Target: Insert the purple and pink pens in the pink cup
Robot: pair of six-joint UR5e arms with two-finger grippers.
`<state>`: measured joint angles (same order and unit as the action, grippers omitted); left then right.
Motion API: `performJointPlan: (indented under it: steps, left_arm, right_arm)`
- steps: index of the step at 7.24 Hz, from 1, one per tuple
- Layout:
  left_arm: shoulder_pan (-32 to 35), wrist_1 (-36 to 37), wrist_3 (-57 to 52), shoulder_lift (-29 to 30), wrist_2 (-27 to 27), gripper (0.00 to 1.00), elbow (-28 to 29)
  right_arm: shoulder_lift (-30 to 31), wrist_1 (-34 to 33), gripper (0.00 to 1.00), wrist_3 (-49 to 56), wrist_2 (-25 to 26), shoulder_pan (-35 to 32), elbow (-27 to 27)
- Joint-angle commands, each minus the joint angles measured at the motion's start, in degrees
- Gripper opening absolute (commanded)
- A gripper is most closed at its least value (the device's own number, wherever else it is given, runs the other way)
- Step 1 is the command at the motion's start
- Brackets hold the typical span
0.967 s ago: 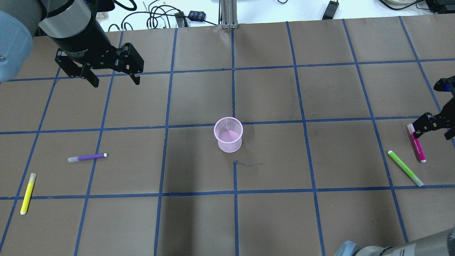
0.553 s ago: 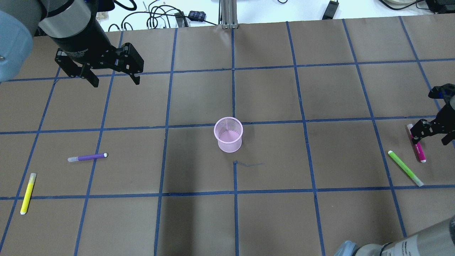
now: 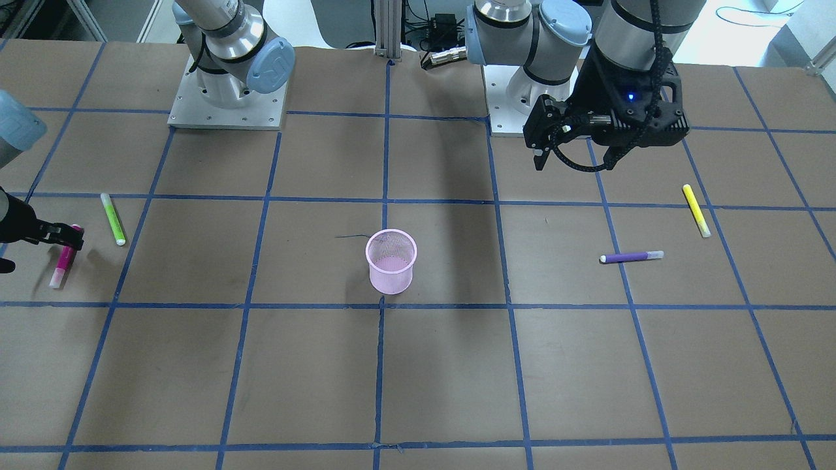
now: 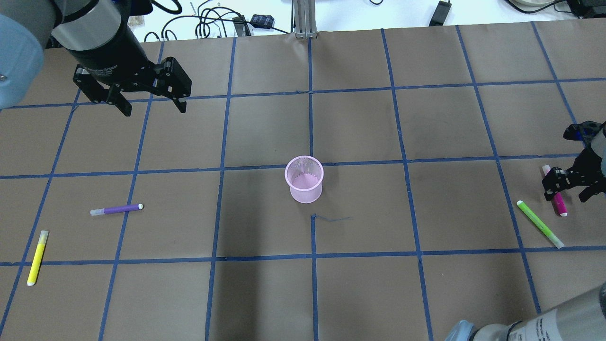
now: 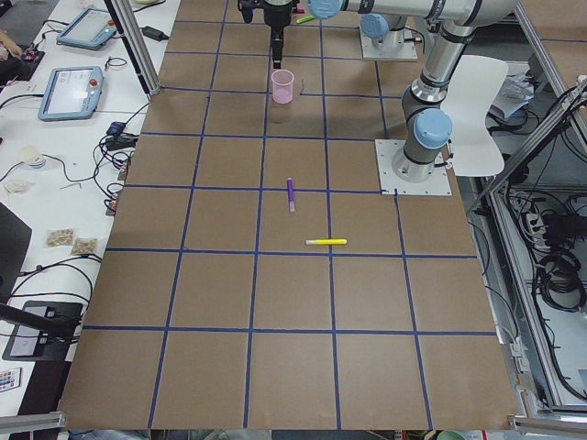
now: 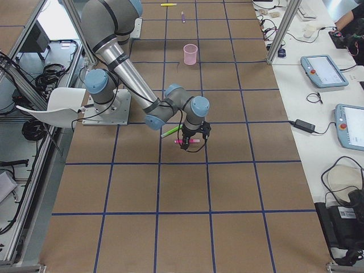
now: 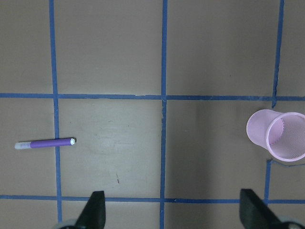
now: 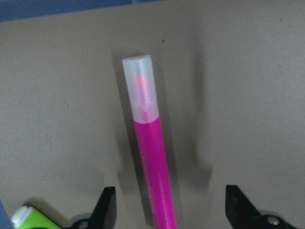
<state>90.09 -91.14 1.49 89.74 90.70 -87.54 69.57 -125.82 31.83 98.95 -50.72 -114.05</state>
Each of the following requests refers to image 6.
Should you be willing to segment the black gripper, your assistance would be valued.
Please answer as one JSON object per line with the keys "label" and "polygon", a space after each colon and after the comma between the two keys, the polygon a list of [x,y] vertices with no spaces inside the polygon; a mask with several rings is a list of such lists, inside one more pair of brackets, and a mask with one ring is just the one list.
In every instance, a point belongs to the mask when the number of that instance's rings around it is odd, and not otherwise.
{"label": "black gripper", "polygon": [[187,150],[190,145],[190,138],[196,135],[197,133],[201,133],[200,129],[190,130],[189,128],[183,126],[182,127],[183,138],[180,140],[180,148],[183,150]]}

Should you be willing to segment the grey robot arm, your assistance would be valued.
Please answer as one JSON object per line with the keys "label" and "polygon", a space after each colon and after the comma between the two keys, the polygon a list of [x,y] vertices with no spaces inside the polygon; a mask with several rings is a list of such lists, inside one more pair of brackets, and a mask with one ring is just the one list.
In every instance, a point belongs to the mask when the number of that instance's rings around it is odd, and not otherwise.
{"label": "grey robot arm", "polygon": [[185,113],[180,147],[187,150],[195,134],[202,134],[204,140],[209,137],[211,127],[205,116],[210,103],[205,97],[189,95],[178,84],[170,85],[164,100],[160,100],[148,86],[117,39],[133,32],[135,21],[142,13],[140,1],[88,1],[82,10],[81,28],[92,52],[100,55],[108,71],[115,73],[132,92],[146,114],[146,125],[158,130],[178,111]]}

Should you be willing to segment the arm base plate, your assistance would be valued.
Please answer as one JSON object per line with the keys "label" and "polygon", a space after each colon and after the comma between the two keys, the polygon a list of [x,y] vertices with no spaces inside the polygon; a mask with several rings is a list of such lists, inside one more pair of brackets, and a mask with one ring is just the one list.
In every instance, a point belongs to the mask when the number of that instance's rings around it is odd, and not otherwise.
{"label": "arm base plate", "polygon": [[130,34],[130,39],[132,39],[132,40],[140,39],[141,30],[142,30],[142,23],[143,23],[142,18],[137,18],[135,20],[134,29]]}
{"label": "arm base plate", "polygon": [[82,120],[84,126],[123,126],[128,124],[131,94],[127,89],[114,89],[113,92],[116,95],[115,100],[105,105],[95,103],[92,96],[89,95],[88,104],[93,104],[93,106],[85,110]]}

